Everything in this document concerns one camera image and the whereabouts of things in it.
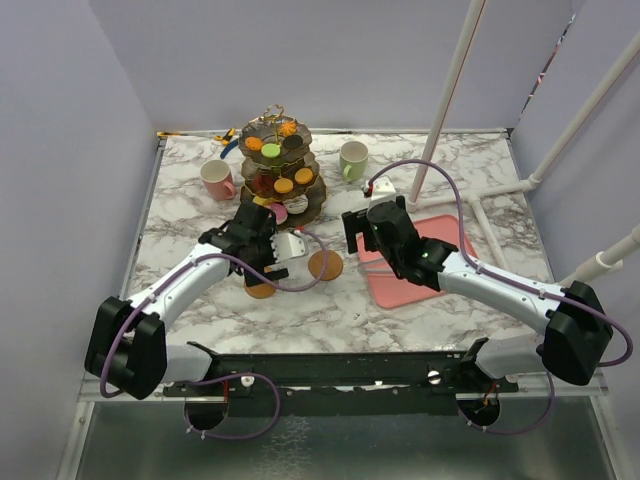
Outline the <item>green macaron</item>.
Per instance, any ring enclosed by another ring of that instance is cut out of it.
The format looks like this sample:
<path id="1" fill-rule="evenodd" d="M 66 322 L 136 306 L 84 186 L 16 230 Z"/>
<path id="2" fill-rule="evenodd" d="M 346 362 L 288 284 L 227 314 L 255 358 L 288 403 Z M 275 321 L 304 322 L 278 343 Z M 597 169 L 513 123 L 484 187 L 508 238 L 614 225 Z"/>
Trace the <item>green macaron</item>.
<path id="1" fill-rule="evenodd" d="M 277 143 L 265 143 L 261 147 L 261 154 L 266 158 L 277 158 L 281 154 L 281 146 Z"/>

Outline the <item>black sandwich cookie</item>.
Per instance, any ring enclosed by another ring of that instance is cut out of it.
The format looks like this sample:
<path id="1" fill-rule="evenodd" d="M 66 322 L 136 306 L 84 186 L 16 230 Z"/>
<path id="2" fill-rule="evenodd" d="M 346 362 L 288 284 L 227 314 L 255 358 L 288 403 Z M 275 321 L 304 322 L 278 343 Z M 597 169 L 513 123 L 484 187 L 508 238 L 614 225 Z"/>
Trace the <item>black sandwich cookie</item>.
<path id="1" fill-rule="evenodd" d="M 304 140 L 301 136 L 299 135 L 291 135 L 286 137 L 283 142 L 282 142 L 282 146 L 288 150 L 295 150 L 300 148 L 302 145 L 304 144 Z"/>

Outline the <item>green mug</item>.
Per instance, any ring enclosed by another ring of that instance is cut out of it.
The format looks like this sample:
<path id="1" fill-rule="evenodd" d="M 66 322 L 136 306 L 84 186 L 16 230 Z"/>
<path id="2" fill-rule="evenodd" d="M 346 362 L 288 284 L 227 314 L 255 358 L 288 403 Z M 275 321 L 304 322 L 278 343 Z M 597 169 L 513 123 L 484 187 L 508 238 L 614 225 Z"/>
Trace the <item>green mug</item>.
<path id="1" fill-rule="evenodd" d="M 348 141 L 341 146 L 339 156 L 343 180 L 346 182 L 360 180 L 364 175 L 369 159 L 367 146 L 360 141 Z"/>

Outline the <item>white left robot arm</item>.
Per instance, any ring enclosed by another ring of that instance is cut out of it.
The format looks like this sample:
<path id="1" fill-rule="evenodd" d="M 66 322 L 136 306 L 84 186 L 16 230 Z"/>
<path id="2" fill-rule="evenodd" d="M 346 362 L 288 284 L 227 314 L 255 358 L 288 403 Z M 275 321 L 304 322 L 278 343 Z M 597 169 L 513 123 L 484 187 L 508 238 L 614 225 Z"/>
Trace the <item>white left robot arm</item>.
<path id="1" fill-rule="evenodd" d="M 272 210 L 244 202 L 234 217 L 200 235 L 189 254 L 145 290 L 98 308 L 85 369 L 106 398 L 148 397 L 163 383 L 186 381 L 206 395 L 220 385 L 214 356 L 191 344 L 169 345 L 167 331 L 207 289 L 240 271 L 250 282 L 277 261 Z"/>

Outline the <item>three-tier grey cake stand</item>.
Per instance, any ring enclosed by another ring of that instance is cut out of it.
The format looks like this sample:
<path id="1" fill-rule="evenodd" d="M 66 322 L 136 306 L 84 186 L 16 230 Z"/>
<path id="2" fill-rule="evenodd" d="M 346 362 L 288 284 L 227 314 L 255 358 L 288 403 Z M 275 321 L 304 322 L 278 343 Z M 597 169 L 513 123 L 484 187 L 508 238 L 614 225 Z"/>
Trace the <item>three-tier grey cake stand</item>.
<path id="1" fill-rule="evenodd" d="M 295 121 L 297 132 L 303 138 L 304 144 L 295 150 L 288 150 L 282 146 L 286 138 L 279 134 L 279 126 L 283 122 Z M 251 151 L 245 146 L 247 137 L 258 137 L 265 143 L 277 143 L 281 146 L 281 154 L 277 158 L 266 158 L 260 151 Z M 249 121 L 241 130 L 238 147 L 244 156 L 241 165 L 243 185 L 240 198 L 243 201 L 252 202 L 259 206 L 268 207 L 272 203 L 280 203 L 300 195 L 306 195 L 309 200 L 308 209 L 300 215 L 290 215 L 282 225 L 281 230 L 288 228 L 301 228 L 310 224 L 322 211 L 323 204 L 327 200 L 327 187 L 320 172 L 319 163 L 315 154 L 311 151 L 313 141 L 308 127 L 295 117 L 285 113 L 285 108 L 279 104 L 273 104 L 259 117 Z M 295 173 L 301 168 L 310 168 L 313 171 L 313 180 L 307 185 L 299 185 L 294 180 Z M 271 190 L 269 195 L 261 197 L 255 195 L 252 180 L 256 175 L 270 178 Z M 294 188 L 291 192 L 281 195 L 275 192 L 274 182 L 279 178 L 288 178 L 293 181 Z"/>

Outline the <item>pink mug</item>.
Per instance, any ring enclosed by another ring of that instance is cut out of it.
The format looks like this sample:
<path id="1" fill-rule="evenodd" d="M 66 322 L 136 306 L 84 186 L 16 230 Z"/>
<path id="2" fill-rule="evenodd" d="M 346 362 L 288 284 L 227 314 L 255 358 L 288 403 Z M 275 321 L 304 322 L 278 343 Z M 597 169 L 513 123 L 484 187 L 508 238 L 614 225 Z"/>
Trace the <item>pink mug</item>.
<path id="1" fill-rule="evenodd" d="M 209 195 L 217 201 L 231 200 L 236 195 L 231 169 L 224 160 L 204 163 L 200 179 Z"/>

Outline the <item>orange flower cookie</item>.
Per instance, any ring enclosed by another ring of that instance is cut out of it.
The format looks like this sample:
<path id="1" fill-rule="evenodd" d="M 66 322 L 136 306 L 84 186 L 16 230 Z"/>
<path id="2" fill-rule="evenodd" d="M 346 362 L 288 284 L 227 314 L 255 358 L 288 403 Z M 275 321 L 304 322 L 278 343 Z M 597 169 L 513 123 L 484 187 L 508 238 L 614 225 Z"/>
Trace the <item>orange flower cookie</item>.
<path id="1" fill-rule="evenodd" d="M 283 122 L 279 126 L 279 134 L 288 137 L 294 135 L 297 132 L 297 124 L 295 121 Z"/>

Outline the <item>orange jam biscuit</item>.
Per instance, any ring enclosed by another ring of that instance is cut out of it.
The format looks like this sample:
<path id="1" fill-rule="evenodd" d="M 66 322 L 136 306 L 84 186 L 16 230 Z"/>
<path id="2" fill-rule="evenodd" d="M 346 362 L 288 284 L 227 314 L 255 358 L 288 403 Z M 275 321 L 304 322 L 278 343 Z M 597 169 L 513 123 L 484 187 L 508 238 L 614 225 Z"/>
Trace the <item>orange jam biscuit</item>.
<path id="1" fill-rule="evenodd" d="M 293 190 L 294 183 L 288 178 L 279 178 L 274 182 L 273 187 L 276 193 L 284 195 Z"/>

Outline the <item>red frosted donut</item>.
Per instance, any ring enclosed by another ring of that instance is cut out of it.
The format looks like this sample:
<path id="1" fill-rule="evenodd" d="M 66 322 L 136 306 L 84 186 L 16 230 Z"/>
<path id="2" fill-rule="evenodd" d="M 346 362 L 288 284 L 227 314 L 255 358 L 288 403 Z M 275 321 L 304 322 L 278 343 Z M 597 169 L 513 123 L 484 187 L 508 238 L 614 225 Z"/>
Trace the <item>red frosted donut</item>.
<path id="1" fill-rule="evenodd" d="M 271 190 L 270 178 L 256 175 L 252 180 L 252 187 L 255 195 L 266 197 Z"/>

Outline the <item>orange waffle biscuit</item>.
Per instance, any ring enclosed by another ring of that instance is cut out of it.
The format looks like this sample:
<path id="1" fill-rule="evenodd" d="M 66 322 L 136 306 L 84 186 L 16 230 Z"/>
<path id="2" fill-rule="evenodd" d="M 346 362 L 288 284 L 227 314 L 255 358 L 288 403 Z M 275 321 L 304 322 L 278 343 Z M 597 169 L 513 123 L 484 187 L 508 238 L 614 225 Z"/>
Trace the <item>orange waffle biscuit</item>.
<path id="1" fill-rule="evenodd" d="M 301 168 L 295 173 L 294 180 L 299 185 L 307 185 L 313 180 L 313 171 L 310 168 Z"/>

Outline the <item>round wooden coaster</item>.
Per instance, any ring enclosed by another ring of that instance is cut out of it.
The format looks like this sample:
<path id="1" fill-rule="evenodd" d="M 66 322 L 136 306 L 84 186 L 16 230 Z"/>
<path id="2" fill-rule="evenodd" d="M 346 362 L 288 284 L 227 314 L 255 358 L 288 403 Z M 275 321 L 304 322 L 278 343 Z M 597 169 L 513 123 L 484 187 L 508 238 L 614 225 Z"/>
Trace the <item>round wooden coaster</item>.
<path id="1" fill-rule="evenodd" d="M 326 253 L 315 252 L 308 261 L 308 270 L 314 277 L 321 275 L 322 281 L 332 281 L 337 279 L 343 272 L 343 260 L 341 256 L 333 250 Z"/>
<path id="2" fill-rule="evenodd" d="M 244 289 L 246 293 L 255 299 L 266 299 L 275 294 L 277 289 L 269 284 L 260 284 L 255 286 L 245 285 Z"/>

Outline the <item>pink frosted donut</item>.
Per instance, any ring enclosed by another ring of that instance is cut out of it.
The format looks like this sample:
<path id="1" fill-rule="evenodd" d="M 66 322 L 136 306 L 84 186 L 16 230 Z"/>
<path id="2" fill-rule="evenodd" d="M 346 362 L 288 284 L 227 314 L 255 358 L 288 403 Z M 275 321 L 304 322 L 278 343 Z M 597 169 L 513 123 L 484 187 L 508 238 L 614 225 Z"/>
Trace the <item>pink frosted donut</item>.
<path id="1" fill-rule="evenodd" d="M 280 203 L 272 203 L 268 208 L 273 212 L 277 225 L 282 225 L 288 219 L 286 208 Z"/>

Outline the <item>metal serving tongs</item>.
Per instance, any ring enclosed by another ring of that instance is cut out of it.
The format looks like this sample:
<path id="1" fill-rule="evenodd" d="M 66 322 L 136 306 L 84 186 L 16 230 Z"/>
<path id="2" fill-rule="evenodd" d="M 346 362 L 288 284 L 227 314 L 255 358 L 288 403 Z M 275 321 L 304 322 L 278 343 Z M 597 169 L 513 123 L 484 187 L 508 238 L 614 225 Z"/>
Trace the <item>metal serving tongs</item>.
<path id="1" fill-rule="evenodd" d="M 394 276 L 393 270 L 388 265 L 378 264 L 360 264 L 358 270 L 365 275 L 391 275 Z"/>

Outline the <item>white chocolate-striped donut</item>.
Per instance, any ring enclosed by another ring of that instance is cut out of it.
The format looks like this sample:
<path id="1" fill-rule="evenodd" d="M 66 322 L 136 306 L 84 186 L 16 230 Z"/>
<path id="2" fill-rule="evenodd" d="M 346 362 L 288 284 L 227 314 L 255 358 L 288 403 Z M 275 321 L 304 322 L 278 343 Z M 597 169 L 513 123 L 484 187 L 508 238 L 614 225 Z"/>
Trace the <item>white chocolate-striped donut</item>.
<path id="1" fill-rule="evenodd" d="M 303 214 L 309 207 L 309 200 L 306 195 L 286 200 L 283 205 L 290 215 Z"/>

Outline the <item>chocolate chip cookie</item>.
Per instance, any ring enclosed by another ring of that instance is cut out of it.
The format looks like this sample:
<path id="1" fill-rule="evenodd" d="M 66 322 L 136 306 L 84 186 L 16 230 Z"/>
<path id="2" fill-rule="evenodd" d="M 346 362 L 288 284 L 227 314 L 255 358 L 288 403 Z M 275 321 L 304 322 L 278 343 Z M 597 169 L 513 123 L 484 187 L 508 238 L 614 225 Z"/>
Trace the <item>chocolate chip cookie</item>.
<path id="1" fill-rule="evenodd" d="M 263 147 L 263 141 L 254 136 L 245 139 L 245 146 L 251 151 L 260 151 Z"/>

